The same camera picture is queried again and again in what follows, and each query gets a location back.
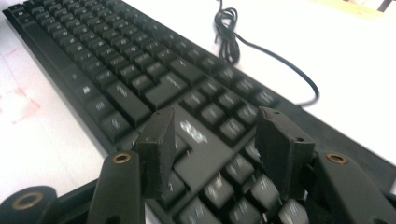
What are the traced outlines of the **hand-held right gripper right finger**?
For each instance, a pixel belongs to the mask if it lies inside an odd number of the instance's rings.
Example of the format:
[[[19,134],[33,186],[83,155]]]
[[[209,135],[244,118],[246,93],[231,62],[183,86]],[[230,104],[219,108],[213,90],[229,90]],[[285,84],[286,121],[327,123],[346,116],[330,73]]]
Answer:
[[[283,200],[302,199],[303,166],[314,157],[314,140],[286,115],[261,106],[257,117],[255,147],[267,176]]]

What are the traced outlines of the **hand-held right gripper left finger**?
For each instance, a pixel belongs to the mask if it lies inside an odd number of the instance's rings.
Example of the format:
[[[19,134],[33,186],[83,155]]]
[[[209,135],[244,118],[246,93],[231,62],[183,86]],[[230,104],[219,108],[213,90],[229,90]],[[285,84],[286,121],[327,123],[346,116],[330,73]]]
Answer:
[[[172,107],[154,112],[134,145],[143,168],[142,193],[145,198],[161,198],[167,191],[176,156],[174,115]]]

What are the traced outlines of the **black computer keyboard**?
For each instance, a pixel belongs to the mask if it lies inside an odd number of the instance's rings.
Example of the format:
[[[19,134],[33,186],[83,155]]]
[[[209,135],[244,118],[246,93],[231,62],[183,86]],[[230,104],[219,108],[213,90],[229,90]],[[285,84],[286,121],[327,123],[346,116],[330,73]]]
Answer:
[[[57,196],[13,194],[5,221],[162,224],[396,224],[396,167],[123,0],[25,0],[5,16],[106,150],[100,177]],[[255,147],[261,106],[315,142],[302,199],[283,200]],[[134,145],[175,110],[176,156],[161,198],[145,198]]]

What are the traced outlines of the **white table sheet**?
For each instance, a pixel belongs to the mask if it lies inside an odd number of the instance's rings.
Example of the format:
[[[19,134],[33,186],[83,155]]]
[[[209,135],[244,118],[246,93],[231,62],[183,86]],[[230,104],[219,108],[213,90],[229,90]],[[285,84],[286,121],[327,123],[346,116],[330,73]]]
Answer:
[[[0,206],[64,196],[106,150],[5,16],[0,0]],[[312,0],[123,0],[396,167],[396,44],[386,21]]]

